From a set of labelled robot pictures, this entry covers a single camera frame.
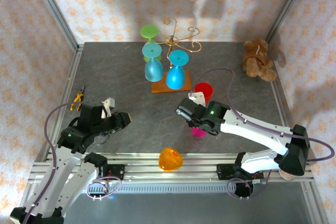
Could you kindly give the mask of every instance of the pink cup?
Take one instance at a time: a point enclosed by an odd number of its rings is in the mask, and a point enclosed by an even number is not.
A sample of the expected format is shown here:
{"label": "pink cup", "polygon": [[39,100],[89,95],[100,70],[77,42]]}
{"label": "pink cup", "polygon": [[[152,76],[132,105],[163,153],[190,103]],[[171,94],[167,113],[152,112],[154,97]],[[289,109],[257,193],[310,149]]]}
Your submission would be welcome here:
{"label": "pink cup", "polygon": [[202,131],[199,128],[191,128],[191,133],[196,137],[204,137],[206,135],[206,131]]}

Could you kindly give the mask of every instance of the white object in gripper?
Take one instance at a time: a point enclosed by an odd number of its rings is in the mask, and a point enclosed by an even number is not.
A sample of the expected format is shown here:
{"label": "white object in gripper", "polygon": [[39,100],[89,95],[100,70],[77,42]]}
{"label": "white object in gripper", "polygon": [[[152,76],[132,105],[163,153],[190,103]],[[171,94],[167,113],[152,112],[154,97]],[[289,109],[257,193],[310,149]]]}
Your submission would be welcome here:
{"label": "white object in gripper", "polygon": [[196,104],[200,104],[205,106],[205,98],[203,92],[195,92],[190,95],[188,94],[190,100],[192,100]]}
{"label": "white object in gripper", "polygon": [[[113,110],[116,107],[116,101],[113,98],[107,98],[105,101],[102,102],[103,106],[105,107],[107,111],[107,117],[109,118],[111,116],[111,110]],[[101,118],[106,118],[105,111],[103,110],[101,112]]]}

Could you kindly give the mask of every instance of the blue wine glass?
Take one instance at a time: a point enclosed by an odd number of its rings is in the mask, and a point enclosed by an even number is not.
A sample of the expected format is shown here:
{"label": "blue wine glass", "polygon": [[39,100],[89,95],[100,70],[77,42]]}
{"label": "blue wine glass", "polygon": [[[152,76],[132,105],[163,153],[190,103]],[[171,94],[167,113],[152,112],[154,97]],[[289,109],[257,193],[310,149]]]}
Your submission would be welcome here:
{"label": "blue wine glass", "polygon": [[174,50],[169,54],[169,60],[174,65],[167,73],[166,84],[170,89],[181,89],[185,81],[185,73],[182,66],[189,61],[185,51]]}
{"label": "blue wine glass", "polygon": [[145,65],[145,77],[151,82],[160,81],[163,78],[163,66],[156,59],[162,52],[162,48],[156,43],[147,43],[142,48],[143,55],[146,55],[149,60]]}

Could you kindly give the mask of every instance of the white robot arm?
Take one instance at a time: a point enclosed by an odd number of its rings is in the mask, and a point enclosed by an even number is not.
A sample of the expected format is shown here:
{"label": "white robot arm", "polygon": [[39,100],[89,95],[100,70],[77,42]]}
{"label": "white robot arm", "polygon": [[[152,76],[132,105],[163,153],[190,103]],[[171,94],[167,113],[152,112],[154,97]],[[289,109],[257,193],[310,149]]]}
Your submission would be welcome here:
{"label": "white robot arm", "polygon": [[[90,153],[85,156],[79,170],[66,183],[87,147],[93,143],[95,136],[112,134],[131,123],[127,113],[112,114],[110,111],[112,108],[114,99],[111,98],[103,104],[93,101],[83,104],[80,117],[73,120],[61,132],[56,146],[56,167],[50,164],[42,181],[24,206],[13,209],[10,218],[15,224],[23,223],[32,207],[27,223],[62,224],[66,212],[81,192],[98,176],[108,174],[107,158]],[[55,169],[54,177],[45,190],[53,169]],[[44,190],[43,197],[35,205],[34,202]]]}
{"label": "white robot arm", "polygon": [[270,130],[277,130],[280,133],[273,134],[242,121],[225,104],[211,101],[205,107],[202,98],[197,99],[196,95],[182,100],[176,113],[187,120],[189,127],[199,127],[213,135],[219,132],[239,135],[269,148],[257,153],[239,153],[233,165],[235,170],[240,169],[240,171],[253,174],[261,170],[282,169],[296,176],[304,174],[310,144],[309,141],[295,138],[295,135],[307,136],[307,131],[303,126],[296,125],[291,129],[266,123],[239,112],[246,121],[254,122]]}

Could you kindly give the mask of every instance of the wooden base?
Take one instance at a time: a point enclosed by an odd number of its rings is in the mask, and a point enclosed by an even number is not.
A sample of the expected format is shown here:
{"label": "wooden base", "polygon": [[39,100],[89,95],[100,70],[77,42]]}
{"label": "wooden base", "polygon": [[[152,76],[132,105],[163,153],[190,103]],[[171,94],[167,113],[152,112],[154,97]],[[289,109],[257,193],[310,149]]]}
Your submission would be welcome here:
{"label": "wooden base", "polygon": [[152,82],[152,93],[175,92],[191,90],[191,81],[189,70],[185,70],[184,86],[181,89],[170,89],[166,84],[167,72],[163,73],[163,78],[160,81]]}

